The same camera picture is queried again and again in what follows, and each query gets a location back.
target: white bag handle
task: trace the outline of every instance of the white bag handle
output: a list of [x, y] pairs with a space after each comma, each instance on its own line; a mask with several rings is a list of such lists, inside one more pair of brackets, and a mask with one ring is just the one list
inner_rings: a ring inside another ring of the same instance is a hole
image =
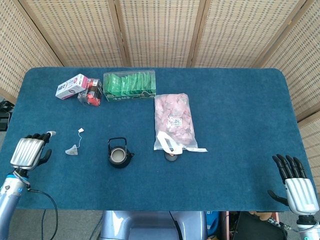
[[[178, 154], [182, 154], [182, 146], [179, 146], [175, 140], [172, 139], [172, 137], [170, 137], [168, 134], [166, 134], [164, 131], [159, 131], [157, 136], [156, 136], [163, 148], [163, 150], [168, 153], [168, 154], [174, 154], [174, 155], [178, 155]], [[166, 141], [166, 139], [169, 140], [171, 147], [173, 148], [173, 151], [171, 151], [171, 149], [168, 146], [168, 143]]]
[[[178, 154], [182, 154], [183, 151], [183, 146], [178, 145], [176, 143], [175, 140], [172, 139], [172, 137], [170, 137], [167, 133], [165, 133], [164, 131], [159, 131], [156, 138], [159, 140], [161, 147], [163, 148], [163, 150], [168, 153], [168, 154], [173, 154], [173, 155], [178, 155]], [[173, 148], [173, 150], [171, 151], [171, 149], [168, 146], [168, 143], [166, 141], [166, 139], [169, 140], [171, 147]], [[198, 152], [198, 153], [205, 153], [208, 152], [207, 149], [205, 148], [197, 148], [197, 147], [185, 147], [186, 150], [190, 151], [190, 152]]]

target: round object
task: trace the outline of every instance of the round object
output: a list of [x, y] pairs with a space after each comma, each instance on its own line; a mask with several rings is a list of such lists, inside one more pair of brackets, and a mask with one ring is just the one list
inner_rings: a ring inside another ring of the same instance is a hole
[[178, 155], [173, 155], [173, 154], [169, 154], [167, 152], [164, 152], [164, 157], [165, 159], [167, 159], [170, 162], [174, 162], [175, 160], [177, 160]]
[[[115, 139], [124, 139], [125, 147], [116, 146], [111, 148], [110, 141]], [[131, 161], [131, 158], [135, 155], [130, 153], [127, 149], [127, 140], [124, 137], [115, 137], [111, 138], [108, 141], [108, 150], [109, 150], [109, 162], [111, 165], [117, 169], [125, 168]]]

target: blue felt tablecloth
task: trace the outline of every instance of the blue felt tablecloth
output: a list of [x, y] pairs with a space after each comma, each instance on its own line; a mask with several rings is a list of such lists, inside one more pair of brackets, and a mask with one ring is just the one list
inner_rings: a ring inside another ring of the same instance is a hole
[[[154, 68], [156, 93], [186, 93], [200, 148], [175, 162], [154, 151], [154, 100], [82, 105], [77, 96], [55, 97], [57, 86], [77, 74], [132, 68], [42, 67], [29, 70], [0, 153], [0, 174], [11, 171], [17, 142], [28, 134], [56, 131], [47, 164], [29, 173], [34, 189], [50, 194], [60, 209], [285, 211], [267, 190], [285, 196], [272, 155], [301, 159], [311, 177], [283, 74], [277, 69]], [[78, 156], [65, 150], [78, 144]], [[107, 141], [126, 137], [135, 153], [124, 169], [108, 163]], [[52, 208], [38, 194], [24, 193], [20, 208]]]

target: woven room divider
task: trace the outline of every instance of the woven room divider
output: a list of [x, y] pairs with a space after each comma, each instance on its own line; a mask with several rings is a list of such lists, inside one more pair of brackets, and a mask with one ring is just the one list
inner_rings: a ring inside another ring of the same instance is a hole
[[261, 65], [285, 75], [296, 118], [320, 110], [320, 0], [308, 0]]
[[19, 1], [64, 65], [107, 67], [252, 67], [304, 2]]
[[19, 2], [63, 65], [127, 65], [113, 0]]
[[252, 67], [297, 5], [298, 0], [209, 1], [191, 66]]
[[0, 94], [16, 103], [30, 68], [61, 65], [19, 3], [0, 0]]
[[305, 152], [315, 187], [320, 193], [320, 111], [299, 122], [299, 129], [302, 136]]

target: black device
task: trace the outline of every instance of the black device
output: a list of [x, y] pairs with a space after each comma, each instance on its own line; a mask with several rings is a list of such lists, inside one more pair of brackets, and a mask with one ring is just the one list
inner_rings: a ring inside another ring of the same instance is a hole
[[0, 131], [7, 131], [12, 112], [0, 111]]
[[233, 240], [286, 240], [284, 229], [262, 221], [247, 211], [240, 212]]

